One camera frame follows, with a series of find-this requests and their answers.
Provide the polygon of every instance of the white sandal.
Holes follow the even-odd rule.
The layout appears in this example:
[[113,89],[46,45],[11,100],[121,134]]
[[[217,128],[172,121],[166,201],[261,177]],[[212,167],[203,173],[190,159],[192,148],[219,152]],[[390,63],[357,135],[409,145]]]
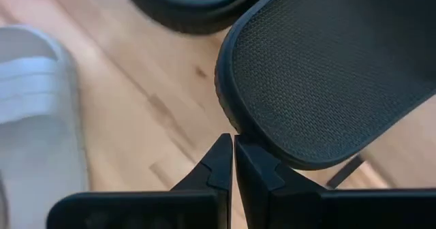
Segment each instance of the white sandal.
[[2,216],[11,229],[45,228],[52,205],[89,189],[79,117],[62,45],[31,27],[0,28],[0,213],[9,215],[0,228]]

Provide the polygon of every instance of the black object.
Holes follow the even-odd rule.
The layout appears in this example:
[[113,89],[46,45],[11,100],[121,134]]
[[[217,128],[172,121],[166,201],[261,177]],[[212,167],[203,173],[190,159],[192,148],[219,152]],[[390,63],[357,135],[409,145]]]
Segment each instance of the black object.
[[223,134],[170,192],[75,194],[53,206],[47,229],[230,229],[232,158]]
[[435,189],[327,190],[246,138],[235,151],[249,229],[436,226]]
[[364,162],[363,158],[357,154],[344,167],[342,167],[330,180],[327,181],[326,187],[337,188],[348,176],[356,171]]
[[221,47],[221,105],[291,167],[338,164],[434,95],[435,4],[261,0]]
[[162,25],[183,33],[209,34],[233,24],[258,0],[132,0]]

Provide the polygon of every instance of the hardwood floor plank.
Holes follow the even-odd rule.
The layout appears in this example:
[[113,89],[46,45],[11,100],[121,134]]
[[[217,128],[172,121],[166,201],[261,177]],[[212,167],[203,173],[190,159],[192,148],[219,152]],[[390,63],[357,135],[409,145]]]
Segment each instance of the hardwood floor plank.
[[369,163],[393,186],[436,186],[435,112],[433,96],[363,151]]
[[193,163],[184,153],[176,149],[152,164],[150,170],[170,189],[189,174],[195,165],[196,163]]
[[58,0],[150,97],[171,137],[199,160],[222,132],[234,132],[213,84],[219,47],[209,37],[170,32],[127,0]]
[[0,25],[11,25],[17,23],[17,21],[10,15],[10,13],[0,5]]
[[118,183],[118,189],[165,189],[163,183],[151,182],[155,177],[148,176],[149,165],[176,146],[150,115],[145,96],[55,0],[0,0],[0,4],[19,22],[55,36],[77,60],[93,188],[107,190]]

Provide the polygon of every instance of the wooden floor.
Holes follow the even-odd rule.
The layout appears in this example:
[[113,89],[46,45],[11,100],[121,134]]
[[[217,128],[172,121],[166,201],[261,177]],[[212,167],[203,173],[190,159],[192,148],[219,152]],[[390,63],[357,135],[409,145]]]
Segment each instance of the wooden floor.
[[[0,25],[12,23],[46,31],[75,57],[96,191],[170,189],[221,133],[235,134],[213,84],[225,32],[173,33],[128,0],[0,0]],[[435,113],[432,98],[377,139],[341,188],[436,185]],[[325,184],[338,168],[302,173]],[[246,228],[236,181],[233,200],[233,228]]]

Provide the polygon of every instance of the floor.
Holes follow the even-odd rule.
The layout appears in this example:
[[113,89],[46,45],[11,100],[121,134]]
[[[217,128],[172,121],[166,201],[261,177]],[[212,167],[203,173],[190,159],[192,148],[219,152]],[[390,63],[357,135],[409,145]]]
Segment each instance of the floor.
[[[0,0],[0,25],[12,23],[46,31],[76,59],[95,191],[168,190],[221,133],[235,134],[213,84],[225,31],[173,33],[128,0]],[[432,98],[370,144],[340,188],[436,185],[434,112]],[[340,166],[302,173],[325,184]],[[236,190],[233,228],[246,228]]]

